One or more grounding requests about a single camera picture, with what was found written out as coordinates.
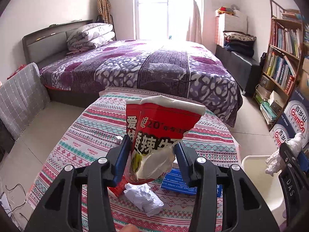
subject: tile floor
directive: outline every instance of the tile floor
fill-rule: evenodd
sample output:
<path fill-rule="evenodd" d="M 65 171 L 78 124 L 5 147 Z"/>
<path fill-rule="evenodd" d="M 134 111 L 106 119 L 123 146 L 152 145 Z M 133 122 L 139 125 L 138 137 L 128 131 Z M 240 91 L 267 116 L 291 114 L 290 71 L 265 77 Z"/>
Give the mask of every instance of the tile floor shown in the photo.
<path fill-rule="evenodd" d="M 240 159 L 247 155 L 272 154 L 276 148 L 259 107 L 252 99 L 243 99 L 235 127 L 229 129 L 241 146 Z M 5 186 L 10 189 L 17 183 L 27 192 L 52 149 L 83 110 L 51 102 L 40 112 L 16 141 L 11 153 L 0 162 L 1 192 L 5 190 Z M 19 206 L 24 201 L 23 190 L 16 187 L 10 191 L 9 197 L 13 208 Z M 24 228 L 27 221 L 20 213 L 29 218 L 32 208 L 26 203 L 14 212 L 19 224 Z"/>

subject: black bench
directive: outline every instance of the black bench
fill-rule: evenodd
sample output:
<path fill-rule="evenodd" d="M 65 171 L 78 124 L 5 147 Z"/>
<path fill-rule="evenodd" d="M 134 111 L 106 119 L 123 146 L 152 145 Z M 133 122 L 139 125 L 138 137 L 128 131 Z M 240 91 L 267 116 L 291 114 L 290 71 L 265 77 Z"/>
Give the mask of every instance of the black bench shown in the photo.
<path fill-rule="evenodd" d="M 241 87 L 242 94 L 253 95 L 262 73 L 259 62 L 238 52 L 229 52 L 220 45 L 217 45 L 215 56 Z"/>

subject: silver screw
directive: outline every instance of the silver screw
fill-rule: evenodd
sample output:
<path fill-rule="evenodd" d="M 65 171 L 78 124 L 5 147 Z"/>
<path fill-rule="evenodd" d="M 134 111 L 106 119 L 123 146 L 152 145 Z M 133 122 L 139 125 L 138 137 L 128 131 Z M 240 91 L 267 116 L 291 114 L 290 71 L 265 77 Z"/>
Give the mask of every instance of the silver screw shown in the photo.
<path fill-rule="evenodd" d="M 66 165 L 65 167 L 64 167 L 64 170 L 65 171 L 71 171 L 73 169 L 73 166 L 72 165 Z"/>
<path fill-rule="evenodd" d="M 203 157 L 198 157 L 196 160 L 197 160 L 198 163 L 205 163 L 206 162 L 206 159 L 203 158 Z"/>
<path fill-rule="evenodd" d="M 102 158 L 98 159 L 98 162 L 99 162 L 100 164 L 104 164 L 104 163 L 107 162 L 107 159 L 106 159 L 105 157 L 102 157 Z"/>
<path fill-rule="evenodd" d="M 238 171 L 240 169 L 240 166 L 237 165 L 237 164 L 233 164 L 232 169 L 235 170 L 235 171 Z"/>

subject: headboard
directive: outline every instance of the headboard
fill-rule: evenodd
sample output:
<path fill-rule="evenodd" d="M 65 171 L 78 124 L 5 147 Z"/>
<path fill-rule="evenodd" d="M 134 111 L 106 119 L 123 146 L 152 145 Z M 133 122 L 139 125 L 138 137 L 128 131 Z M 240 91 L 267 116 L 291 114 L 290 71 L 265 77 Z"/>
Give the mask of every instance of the headboard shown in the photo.
<path fill-rule="evenodd" d="M 67 22 L 50 26 L 24 36 L 23 47 L 27 64 L 34 62 L 39 66 L 39 63 L 44 60 L 68 52 L 66 40 L 73 30 L 89 23 L 92 23 L 92 20 Z"/>

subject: white trash bin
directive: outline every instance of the white trash bin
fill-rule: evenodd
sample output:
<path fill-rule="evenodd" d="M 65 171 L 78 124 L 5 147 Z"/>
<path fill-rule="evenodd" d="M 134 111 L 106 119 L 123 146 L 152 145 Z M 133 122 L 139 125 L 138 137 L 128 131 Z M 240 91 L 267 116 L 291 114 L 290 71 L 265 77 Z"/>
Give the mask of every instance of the white trash bin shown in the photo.
<path fill-rule="evenodd" d="M 262 195 L 270 211 L 274 211 L 280 207 L 284 197 L 278 178 L 280 173 L 274 173 L 273 177 L 265 173 L 265 161 L 268 157 L 248 155 L 243 159 L 241 167 Z"/>

